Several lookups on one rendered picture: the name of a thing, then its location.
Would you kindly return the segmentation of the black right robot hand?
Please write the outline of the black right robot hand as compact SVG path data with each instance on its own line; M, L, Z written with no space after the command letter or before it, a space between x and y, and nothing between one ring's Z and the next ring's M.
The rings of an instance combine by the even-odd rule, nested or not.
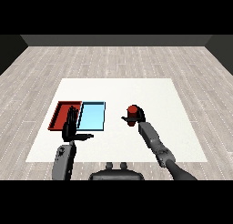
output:
M123 120L125 120L127 123L131 122L131 121L135 121L137 123L140 122L145 122L146 121L146 117L145 117L145 113L143 111L143 109L137 105L131 105L131 106L136 106L137 107L137 116L136 117L122 117Z

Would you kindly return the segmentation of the shallow red open box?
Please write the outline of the shallow red open box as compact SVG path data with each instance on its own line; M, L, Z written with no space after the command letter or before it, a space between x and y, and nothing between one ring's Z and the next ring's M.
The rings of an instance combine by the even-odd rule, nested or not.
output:
M50 131L61 131L66 123L69 108L74 107L80 110L81 105L81 101L59 101L47 129Z

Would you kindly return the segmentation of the shallow light blue open box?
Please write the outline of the shallow light blue open box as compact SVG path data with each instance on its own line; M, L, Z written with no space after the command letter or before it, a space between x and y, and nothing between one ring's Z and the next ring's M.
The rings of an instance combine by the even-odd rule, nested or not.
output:
M77 131L103 131L106 103L104 101L85 101L78 114Z

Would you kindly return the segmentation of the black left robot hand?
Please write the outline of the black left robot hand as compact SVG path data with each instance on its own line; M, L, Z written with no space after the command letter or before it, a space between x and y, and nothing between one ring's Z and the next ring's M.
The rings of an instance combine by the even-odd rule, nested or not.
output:
M92 134L77 134L76 133L76 121L77 121L78 110L71 106L67 111L66 122L62 129L62 139L65 142L70 142L73 140L86 141L92 138Z

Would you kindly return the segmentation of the dark grey robot body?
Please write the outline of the dark grey robot body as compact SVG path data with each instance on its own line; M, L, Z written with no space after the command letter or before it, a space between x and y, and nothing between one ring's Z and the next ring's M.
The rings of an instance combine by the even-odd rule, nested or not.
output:
M126 162L120 163L120 169L113 169L113 163L107 162L106 168L92 173L89 180L144 180L141 173L129 170Z

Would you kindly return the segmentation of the small red can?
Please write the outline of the small red can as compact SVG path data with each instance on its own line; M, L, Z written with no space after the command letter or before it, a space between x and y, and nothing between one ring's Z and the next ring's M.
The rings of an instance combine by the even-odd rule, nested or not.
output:
M137 116L137 107L136 106L130 106L127 109L127 117L131 118L131 117L136 117ZM133 127L136 122L135 121L131 121L127 123L130 127Z

